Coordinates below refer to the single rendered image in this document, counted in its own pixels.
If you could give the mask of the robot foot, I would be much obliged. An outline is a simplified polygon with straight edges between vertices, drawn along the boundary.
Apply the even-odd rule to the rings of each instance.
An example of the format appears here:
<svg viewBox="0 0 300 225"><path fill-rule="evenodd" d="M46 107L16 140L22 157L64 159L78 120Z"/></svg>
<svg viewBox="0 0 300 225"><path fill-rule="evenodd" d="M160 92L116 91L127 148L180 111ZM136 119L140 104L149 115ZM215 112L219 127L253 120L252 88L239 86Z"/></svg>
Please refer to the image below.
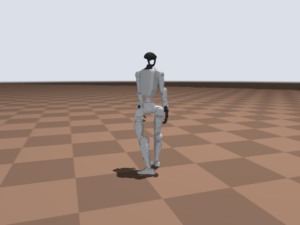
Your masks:
<svg viewBox="0 0 300 225"><path fill-rule="evenodd" d="M146 168L145 168L145 169L143 169L143 170L137 171L137 173L138 173L138 174L156 174L154 168L150 168L150 170L146 170Z"/></svg>
<svg viewBox="0 0 300 225"><path fill-rule="evenodd" d="M156 161L156 162L152 161L151 164L154 165L154 166L160 167L160 162L159 161Z"/></svg>

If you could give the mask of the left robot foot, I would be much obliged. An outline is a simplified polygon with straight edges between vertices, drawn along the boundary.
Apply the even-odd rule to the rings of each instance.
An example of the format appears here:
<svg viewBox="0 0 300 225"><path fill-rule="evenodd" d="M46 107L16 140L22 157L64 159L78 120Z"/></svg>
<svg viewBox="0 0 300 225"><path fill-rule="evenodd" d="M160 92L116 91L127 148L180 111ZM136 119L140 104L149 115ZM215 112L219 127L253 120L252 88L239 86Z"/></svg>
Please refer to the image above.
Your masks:
<svg viewBox="0 0 300 225"><path fill-rule="evenodd" d="M150 168L150 170L146 170L146 168L145 168L145 169L143 169L143 170L137 171L137 173L138 173L138 174L156 174L154 168Z"/></svg>

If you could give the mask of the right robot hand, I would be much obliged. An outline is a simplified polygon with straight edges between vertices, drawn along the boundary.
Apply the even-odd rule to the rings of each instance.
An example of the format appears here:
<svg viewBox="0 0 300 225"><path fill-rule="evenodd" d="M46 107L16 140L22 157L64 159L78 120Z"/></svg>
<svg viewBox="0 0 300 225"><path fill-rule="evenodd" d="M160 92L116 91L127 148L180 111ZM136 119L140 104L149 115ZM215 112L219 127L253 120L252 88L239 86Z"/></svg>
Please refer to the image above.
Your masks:
<svg viewBox="0 0 300 225"><path fill-rule="evenodd" d="M167 106L164 106L164 112L165 112L165 121L163 121L163 124L165 124L167 122L167 118L168 118L168 109Z"/></svg>

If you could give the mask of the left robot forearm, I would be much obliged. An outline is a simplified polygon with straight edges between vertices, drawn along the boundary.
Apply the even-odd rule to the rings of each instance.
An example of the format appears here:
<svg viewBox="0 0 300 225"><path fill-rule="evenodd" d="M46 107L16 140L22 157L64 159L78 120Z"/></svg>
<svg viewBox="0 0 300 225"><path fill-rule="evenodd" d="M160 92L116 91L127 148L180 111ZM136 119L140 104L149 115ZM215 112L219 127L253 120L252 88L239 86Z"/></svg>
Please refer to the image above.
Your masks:
<svg viewBox="0 0 300 225"><path fill-rule="evenodd" d="M143 95L138 94L137 92L137 97L138 97L138 105L140 105L140 107L143 107Z"/></svg>

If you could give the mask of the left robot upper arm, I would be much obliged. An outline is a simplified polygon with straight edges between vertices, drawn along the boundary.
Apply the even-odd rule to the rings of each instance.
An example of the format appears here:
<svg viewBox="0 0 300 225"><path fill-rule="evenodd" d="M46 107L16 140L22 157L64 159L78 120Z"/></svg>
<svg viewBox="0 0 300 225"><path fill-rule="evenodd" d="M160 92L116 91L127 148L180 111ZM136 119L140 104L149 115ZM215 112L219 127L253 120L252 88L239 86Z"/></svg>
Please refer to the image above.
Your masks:
<svg viewBox="0 0 300 225"><path fill-rule="evenodd" d="M140 71L137 71L137 72L135 73L135 77L136 77L136 85L137 85L137 92L138 92L138 94L141 93L140 90L139 90L139 73L140 73Z"/></svg>

